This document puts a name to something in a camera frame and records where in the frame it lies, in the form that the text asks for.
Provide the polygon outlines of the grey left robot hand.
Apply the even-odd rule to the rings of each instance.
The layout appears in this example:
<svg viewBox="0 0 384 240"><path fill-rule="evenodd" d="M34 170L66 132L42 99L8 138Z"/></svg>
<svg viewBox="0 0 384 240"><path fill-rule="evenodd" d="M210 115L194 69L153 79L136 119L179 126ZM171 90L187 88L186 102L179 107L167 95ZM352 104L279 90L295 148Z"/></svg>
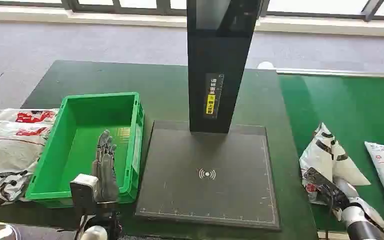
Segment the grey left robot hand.
<svg viewBox="0 0 384 240"><path fill-rule="evenodd" d="M115 151L117 145L108 129L104 130L97 142L95 160L92 162L91 175L98 178L97 197L100 202L115 202L119 198L119 187L115 173Z"/></svg>

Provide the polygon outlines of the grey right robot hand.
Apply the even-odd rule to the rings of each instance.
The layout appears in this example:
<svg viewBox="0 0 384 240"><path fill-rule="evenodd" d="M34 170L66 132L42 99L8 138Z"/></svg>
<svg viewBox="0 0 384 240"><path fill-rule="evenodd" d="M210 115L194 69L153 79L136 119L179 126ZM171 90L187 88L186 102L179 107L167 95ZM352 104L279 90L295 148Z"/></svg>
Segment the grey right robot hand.
<svg viewBox="0 0 384 240"><path fill-rule="evenodd" d="M334 183L323 183L316 185L318 199L330 206L332 209L344 210L350 205L349 198Z"/></svg>

